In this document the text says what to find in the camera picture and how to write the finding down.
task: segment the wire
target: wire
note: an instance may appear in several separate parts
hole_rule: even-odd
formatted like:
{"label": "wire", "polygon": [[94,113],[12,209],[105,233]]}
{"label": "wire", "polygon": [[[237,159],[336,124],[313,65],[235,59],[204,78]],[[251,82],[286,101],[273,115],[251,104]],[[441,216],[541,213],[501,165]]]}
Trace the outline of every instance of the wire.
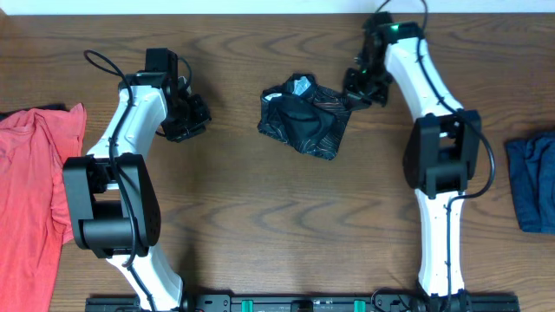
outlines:
{"label": "wire", "polygon": [[405,307],[405,309],[408,311],[410,310],[410,307],[402,300],[401,295],[397,295],[399,297],[399,301],[401,301],[401,304]]}
{"label": "wire", "polygon": [[191,83],[193,81],[193,70],[191,69],[191,65],[189,65],[189,62],[185,59],[185,57],[180,56],[180,61],[185,63],[185,66],[187,66],[187,70],[189,71],[189,78],[185,83],[185,90],[187,90],[189,89],[189,86],[191,86]]}
{"label": "wire", "polygon": [[422,62],[422,55],[421,55],[421,51],[420,51],[420,46],[421,46],[421,40],[423,38],[424,31],[425,31],[426,26],[428,24],[428,5],[426,3],[426,0],[421,0],[421,2],[424,5],[424,21],[422,22],[422,36],[418,37],[418,42],[416,44],[416,56],[417,56],[417,61],[420,64],[420,68],[422,70],[422,73],[424,74],[424,77],[426,78],[426,81],[428,82],[428,85],[430,86],[430,88],[434,92],[434,95],[438,99],[439,103],[446,110],[448,110],[452,114],[456,115],[463,123],[465,123],[468,127],[470,127],[470,129],[474,133],[476,133],[476,135],[482,141],[482,143],[484,144],[484,147],[486,148],[487,156],[488,156],[489,163],[490,163],[489,178],[488,178],[486,184],[484,185],[484,187],[482,187],[481,190],[479,190],[479,191],[477,191],[476,193],[473,193],[473,194],[455,196],[455,197],[449,199],[449,201],[447,202],[447,205],[445,206],[445,209],[447,211],[447,261],[446,261],[446,266],[447,266],[447,287],[448,287],[448,290],[447,290],[447,303],[446,303],[443,311],[448,311],[448,310],[450,310],[450,307],[451,307],[451,295],[452,295],[451,294],[451,285],[452,285],[452,278],[451,278],[451,206],[453,205],[453,202],[456,201],[456,200],[477,198],[477,197],[482,196],[485,192],[487,192],[487,190],[489,190],[489,188],[493,184],[493,180],[495,179],[495,158],[493,156],[493,149],[492,149],[491,145],[489,144],[489,141],[487,140],[486,136],[479,129],[477,129],[471,122],[469,122],[459,111],[454,110],[452,107],[450,107],[445,102],[443,96],[441,96],[439,94],[437,88],[432,83],[432,80],[430,79],[430,77],[428,75],[428,72],[426,71],[426,68],[424,67],[424,63]]}
{"label": "wire", "polygon": [[[89,54],[95,55],[99,58],[101,58],[104,62],[106,62],[108,65],[110,65],[110,67],[112,67],[113,70],[109,70],[107,68],[104,68],[100,65],[98,65],[96,62],[94,62],[93,60],[90,59],[90,57],[88,57]],[[154,312],[156,311],[156,308],[154,307],[154,302],[153,302],[153,297],[152,295],[148,292],[147,287],[145,287],[145,285],[143,284],[143,282],[141,281],[141,279],[139,278],[139,275],[137,275],[137,272],[135,271],[134,267],[133,267],[133,261],[135,259],[135,256],[137,255],[137,225],[135,223],[135,215],[133,212],[133,207],[131,206],[131,200],[129,200],[129,194],[127,194],[127,190],[125,188],[125,185],[123,184],[123,180],[121,179],[121,173],[120,173],[120,168],[115,160],[115,147],[117,145],[117,137],[120,133],[121,130],[121,126],[123,125],[123,122],[125,121],[125,119],[127,118],[127,115],[129,114],[131,108],[133,107],[133,90],[131,89],[131,85],[129,84],[129,81],[127,81],[127,79],[125,78],[125,75],[121,72],[121,70],[112,62],[110,61],[106,56],[94,51],[94,50],[90,50],[87,49],[85,51],[83,51],[83,55],[85,56],[85,59],[91,63],[93,66],[95,66],[96,68],[109,73],[111,75],[117,75],[119,76],[123,82],[125,83],[125,87],[127,89],[127,93],[129,95],[129,99],[127,100],[127,107],[125,108],[125,110],[123,111],[123,114],[120,117],[120,120],[118,120],[118,123],[115,125],[114,131],[112,132],[112,136],[108,139],[109,141],[109,147],[108,147],[108,157],[109,157],[109,161],[110,161],[110,166],[112,167],[112,172],[114,173],[114,178],[115,181],[117,182],[118,188],[120,189],[120,193],[121,196],[123,197],[123,202],[127,208],[127,215],[129,216],[129,223],[131,224],[131,250],[130,250],[130,254],[129,254],[129,258],[127,259],[127,261],[125,263],[123,263],[121,266],[123,266],[124,268],[127,268],[127,270],[129,272],[131,272],[131,275],[133,276],[134,280],[137,282],[137,284],[139,285],[139,287],[141,288],[141,290],[145,293],[145,295],[147,296],[147,300],[150,304],[151,310]]]}
{"label": "wire", "polygon": [[379,11],[381,11],[381,10],[383,9],[383,7],[384,7],[386,4],[388,4],[390,1],[391,1],[391,0],[386,0],[386,1],[384,1],[384,2],[382,3],[382,5],[380,5],[380,7],[374,12],[374,14],[375,14],[375,13],[378,13]]}
{"label": "wire", "polygon": [[150,309],[153,312],[155,312],[156,306],[154,305],[153,295],[150,292],[148,292],[147,287],[139,278],[139,275],[137,274],[137,271],[135,271],[135,268],[133,267],[133,265],[127,267],[127,270],[131,273],[131,276],[133,276],[133,279],[137,282],[137,285],[139,285],[140,290],[142,290],[142,292],[145,293],[145,296],[147,296],[148,305],[150,305]]}

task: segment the green connector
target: green connector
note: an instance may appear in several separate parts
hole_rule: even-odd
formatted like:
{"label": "green connector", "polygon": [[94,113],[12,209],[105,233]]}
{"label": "green connector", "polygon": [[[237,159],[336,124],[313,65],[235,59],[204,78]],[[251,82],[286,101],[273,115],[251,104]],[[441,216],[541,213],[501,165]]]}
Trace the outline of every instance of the green connector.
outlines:
{"label": "green connector", "polygon": [[243,300],[241,302],[241,312],[254,312],[254,302],[252,300]]}
{"label": "green connector", "polygon": [[364,300],[355,300],[355,312],[366,312],[366,302]]}

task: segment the clothing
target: clothing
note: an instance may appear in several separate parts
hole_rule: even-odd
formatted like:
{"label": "clothing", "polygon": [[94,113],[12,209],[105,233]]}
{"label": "clothing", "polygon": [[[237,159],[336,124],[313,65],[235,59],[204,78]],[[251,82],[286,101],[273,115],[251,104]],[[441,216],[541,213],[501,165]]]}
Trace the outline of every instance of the clothing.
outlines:
{"label": "clothing", "polygon": [[337,156],[350,117],[340,93],[318,86],[313,75],[295,74],[282,86],[265,90],[260,101],[260,133],[300,153],[327,160]]}
{"label": "clothing", "polygon": [[555,234],[555,132],[506,145],[520,229]]}
{"label": "clothing", "polygon": [[48,311],[62,244],[73,238],[62,166],[87,114],[30,109],[0,121],[0,309]]}

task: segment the white wall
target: white wall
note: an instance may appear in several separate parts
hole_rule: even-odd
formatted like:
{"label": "white wall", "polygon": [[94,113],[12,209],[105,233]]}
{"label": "white wall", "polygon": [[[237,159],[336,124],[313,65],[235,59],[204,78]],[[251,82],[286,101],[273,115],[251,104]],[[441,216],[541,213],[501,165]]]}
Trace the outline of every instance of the white wall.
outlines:
{"label": "white wall", "polygon": [[[8,15],[366,13],[382,0],[0,0]],[[430,12],[555,12],[555,0],[428,0]],[[421,12],[420,0],[392,0],[387,10]]]}

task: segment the black mounting base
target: black mounting base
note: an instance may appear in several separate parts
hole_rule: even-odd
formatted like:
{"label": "black mounting base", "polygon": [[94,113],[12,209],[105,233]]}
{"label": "black mounting base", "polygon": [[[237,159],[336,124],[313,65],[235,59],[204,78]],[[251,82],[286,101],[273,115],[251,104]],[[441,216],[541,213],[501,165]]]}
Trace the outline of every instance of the black mounting base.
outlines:
{"label": "black mounting base", "polygon": [[[519,299],[512,295],[469,296],[467,304],[452,304],[449,312],[520,312]],[[187,312],[436,312],[430,302],[407,293],[373,296],[228,296],[202,295],[195,309]],[[86,312],[138,312],[139,298],[88,299]]]}

